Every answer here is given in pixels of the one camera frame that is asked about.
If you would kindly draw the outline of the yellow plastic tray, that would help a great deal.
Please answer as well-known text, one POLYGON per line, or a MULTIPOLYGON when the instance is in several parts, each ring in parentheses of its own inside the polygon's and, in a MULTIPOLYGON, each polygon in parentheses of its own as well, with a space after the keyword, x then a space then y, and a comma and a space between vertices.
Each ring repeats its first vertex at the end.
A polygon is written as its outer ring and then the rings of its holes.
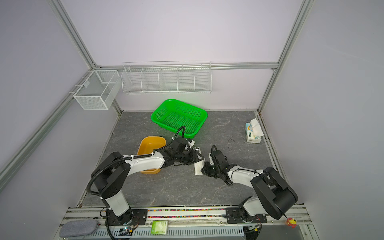
POLYGON ((159 149, 166 145, 166 139, 163 137, 149 136, 145 137, 139 146, 137 155, 145 155, 152 153, 155 149, 159 149))

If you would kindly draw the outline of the green plastic basket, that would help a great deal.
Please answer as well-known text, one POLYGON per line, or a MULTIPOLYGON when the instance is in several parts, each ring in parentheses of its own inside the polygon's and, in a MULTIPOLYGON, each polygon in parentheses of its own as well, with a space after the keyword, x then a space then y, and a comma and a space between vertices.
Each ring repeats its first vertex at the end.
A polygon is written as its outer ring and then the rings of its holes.
POLYGON ((185 137, 191 139, 197 135, 207 118, 207 111, 176 99, 165 100, 151 114, 152 122, 173 133, 182 126, 186 127, 185 137))

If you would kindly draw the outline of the green card box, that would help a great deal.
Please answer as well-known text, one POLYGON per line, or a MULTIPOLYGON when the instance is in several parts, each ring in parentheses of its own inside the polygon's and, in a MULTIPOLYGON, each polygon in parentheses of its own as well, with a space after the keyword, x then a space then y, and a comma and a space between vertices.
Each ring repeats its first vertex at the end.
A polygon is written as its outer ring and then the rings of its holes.
POLYGON ((151 235, 167 235, 169 222, 165 220, 153 221, 151 235))

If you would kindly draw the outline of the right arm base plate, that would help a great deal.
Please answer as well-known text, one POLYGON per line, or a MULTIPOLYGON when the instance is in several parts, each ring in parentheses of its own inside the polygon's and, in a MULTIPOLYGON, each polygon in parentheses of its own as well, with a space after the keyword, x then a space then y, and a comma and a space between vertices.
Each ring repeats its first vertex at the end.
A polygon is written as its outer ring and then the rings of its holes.
POLYGON ((250 216, 241 208, 225 208, 225 219, 228 224, 264 224, 267 223, 265 214, 250 216))

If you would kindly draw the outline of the white paper napkin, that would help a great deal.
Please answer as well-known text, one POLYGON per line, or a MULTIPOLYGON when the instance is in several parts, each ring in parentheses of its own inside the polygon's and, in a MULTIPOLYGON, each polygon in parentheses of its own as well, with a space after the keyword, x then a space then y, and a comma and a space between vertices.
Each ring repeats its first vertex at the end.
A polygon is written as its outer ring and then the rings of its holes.
POLYGON ((195 168, 195 175, 202 176, 202 168, 204 167, 205 157, 202 155, 202 152, 199 147, 193 148, 193 165, 195 168))

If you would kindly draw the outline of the grey cloth pad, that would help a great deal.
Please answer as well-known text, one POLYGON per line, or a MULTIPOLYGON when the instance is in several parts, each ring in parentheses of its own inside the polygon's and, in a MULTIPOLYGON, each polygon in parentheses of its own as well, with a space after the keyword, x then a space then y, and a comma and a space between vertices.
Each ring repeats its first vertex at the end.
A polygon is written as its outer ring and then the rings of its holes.
POLYGON ((99 226, 96 220, 77 220, 64 224, 59 232, 61 238, 80 237, 93 234, 99 226))

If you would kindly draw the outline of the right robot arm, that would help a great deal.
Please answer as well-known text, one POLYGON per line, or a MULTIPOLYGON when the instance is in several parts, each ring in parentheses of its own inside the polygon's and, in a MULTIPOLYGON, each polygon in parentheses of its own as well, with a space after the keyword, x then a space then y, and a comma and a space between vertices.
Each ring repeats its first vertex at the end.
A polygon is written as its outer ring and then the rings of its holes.
POLYGON ((250 223, 262 214, 279 220, 299 199, 276 169, 267 167, 264 170, 252 170, 229 164, 228 158, 215 145, 211 147, 210 162, 204 163, 201 172, 223 180, 228 186, 239 184, 254 189, 255 196, 242 201, 233 214, 227 214, 236 221, 250 223))

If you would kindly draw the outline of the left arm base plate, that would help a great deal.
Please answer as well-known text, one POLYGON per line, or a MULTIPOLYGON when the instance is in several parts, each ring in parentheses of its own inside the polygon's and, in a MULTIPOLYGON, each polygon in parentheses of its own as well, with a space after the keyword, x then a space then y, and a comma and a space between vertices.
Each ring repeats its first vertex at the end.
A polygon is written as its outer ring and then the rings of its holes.
POLYGON ((109 226, 140 226, 145 225, 147 220, 147 209, 133 209, 117 217, 112 210, 107 210, 106 219, 109 226))

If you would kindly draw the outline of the white mesh box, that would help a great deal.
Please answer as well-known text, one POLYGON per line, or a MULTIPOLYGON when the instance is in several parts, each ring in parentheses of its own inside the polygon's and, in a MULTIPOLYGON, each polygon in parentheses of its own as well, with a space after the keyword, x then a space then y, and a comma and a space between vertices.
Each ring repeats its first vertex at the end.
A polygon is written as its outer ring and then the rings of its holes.
POLYGON ((109 110, 121 87, 117 70, 93 70, 74 98, 83 110, 109 110))

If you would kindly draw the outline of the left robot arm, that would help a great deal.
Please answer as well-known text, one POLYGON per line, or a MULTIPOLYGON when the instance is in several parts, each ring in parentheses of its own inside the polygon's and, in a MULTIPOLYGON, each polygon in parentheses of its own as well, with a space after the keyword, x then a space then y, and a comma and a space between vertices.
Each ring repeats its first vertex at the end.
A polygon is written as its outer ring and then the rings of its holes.
POLYGON ((144 155, 110 154, 92 172, 86 192, 99 197, 107 207, 106 221, 116 225, 131 225, 134 211, 128 203, 123 186, 136 173, 170 166, 201 166, 205 160, 195 141, 185 137, 186 127, 179 128, 170 143, 144 155))

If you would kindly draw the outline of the tissue box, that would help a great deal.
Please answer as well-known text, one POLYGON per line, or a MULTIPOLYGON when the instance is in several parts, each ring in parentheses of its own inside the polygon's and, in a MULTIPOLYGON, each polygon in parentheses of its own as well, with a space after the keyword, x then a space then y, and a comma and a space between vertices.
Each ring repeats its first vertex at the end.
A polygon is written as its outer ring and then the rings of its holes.
POLYGON ((252 119, 250 123, 245 125, 246 142, 260 144, 264 136, 263 130, 257 119, 252 119))

